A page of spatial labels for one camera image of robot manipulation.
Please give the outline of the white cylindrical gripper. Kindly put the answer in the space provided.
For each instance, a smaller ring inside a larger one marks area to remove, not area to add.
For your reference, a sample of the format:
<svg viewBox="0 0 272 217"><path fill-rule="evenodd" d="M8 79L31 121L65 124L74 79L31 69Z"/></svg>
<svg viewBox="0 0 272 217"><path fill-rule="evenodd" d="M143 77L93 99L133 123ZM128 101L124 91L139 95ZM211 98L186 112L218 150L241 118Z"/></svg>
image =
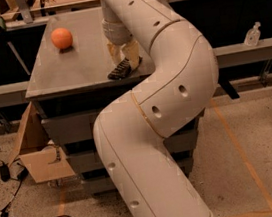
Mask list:
<svg viewBox="0 0 272 217"><path fill-rule="evenodd" d="M124 56L130 62L130 68L136 69L139 66L139 47L138 42L132 39L133 35L129 32L124 23L120 20L115 22L103 20L102 21L103 33L109 40L107 44L107 50L113 61L113 63L118 66L122 61L121 49Z"/></svg>

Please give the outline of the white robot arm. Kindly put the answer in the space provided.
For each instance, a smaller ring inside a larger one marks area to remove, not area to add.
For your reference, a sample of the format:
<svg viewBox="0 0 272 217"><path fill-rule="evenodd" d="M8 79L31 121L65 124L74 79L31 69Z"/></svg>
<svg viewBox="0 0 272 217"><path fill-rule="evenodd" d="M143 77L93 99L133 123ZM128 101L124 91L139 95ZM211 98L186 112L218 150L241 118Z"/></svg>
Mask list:
<svg viewBox="0 0 272 217"><path fill-rule="evenodd" d="M102 0L155 72L101 111L94 141L133 217L215 217L163 145L213 96L218 63L191 22L156 0Z"/></svg>

